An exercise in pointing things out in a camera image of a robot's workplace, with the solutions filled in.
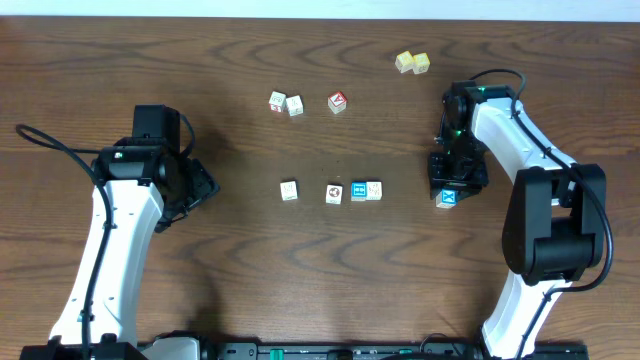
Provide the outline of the wooden block blue X top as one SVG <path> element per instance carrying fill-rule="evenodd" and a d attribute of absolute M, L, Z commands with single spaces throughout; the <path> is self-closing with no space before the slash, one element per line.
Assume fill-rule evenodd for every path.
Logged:
<path fill-rule="evenodd" d="M 449 209 L 458 203 L 458 192 L 456 190 L 442 189 L 435 197 L 437 208 Z"/>

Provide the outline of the wooden block number 8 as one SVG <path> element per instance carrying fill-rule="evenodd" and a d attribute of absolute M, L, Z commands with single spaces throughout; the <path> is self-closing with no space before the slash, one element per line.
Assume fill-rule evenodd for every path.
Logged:
<path fill-rule="evenodd" d="M 380 181 L 368 181 L 366 183 L 366 187 L 367 187 L 367 194 L 366 194 L 367 201 L 379 201 L 382 199 L 383 189 L 382 189 L 382 183 Z"/>

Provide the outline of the plain wooden block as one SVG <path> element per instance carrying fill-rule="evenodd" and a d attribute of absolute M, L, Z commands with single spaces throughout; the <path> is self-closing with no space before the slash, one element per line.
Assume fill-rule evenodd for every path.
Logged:
<path fill-rule="evenodd" d="M 281 197 L 283 201 L 296 200 L 298 190 L 296 181 L 286 181 L 280 184 Z"/>

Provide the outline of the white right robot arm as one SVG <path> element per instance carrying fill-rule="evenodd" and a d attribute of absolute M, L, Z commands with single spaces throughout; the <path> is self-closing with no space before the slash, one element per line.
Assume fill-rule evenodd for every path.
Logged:
<path fill-rule="evenodd" d="M 478 352 L 486 359 L 532 356 L 559 297 L 597 287 L 611 267 L 605 173 L 557 149 L 508 85 L 455 82 L 442 102 L 436 139 L 442 149 L 428 158 L 430 196 L 437 207 L 452 208 L 488 185 L 486 152 L 512 183 L 501 235 L 509 271 L 480 328 Z"/>

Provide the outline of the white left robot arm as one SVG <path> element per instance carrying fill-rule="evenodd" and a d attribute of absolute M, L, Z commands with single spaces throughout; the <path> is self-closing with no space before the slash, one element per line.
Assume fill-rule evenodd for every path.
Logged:
<path fill-rule="evenodd" d="M 69 299 L 49 340 L 21 359 L 213 359 L 198 335 L 138 342 L 140 285 L 152 236 L 185 219 L 219 187 L 197 159 L 163 145 L 112 146 L 92 163 L 91 226 Z"/>

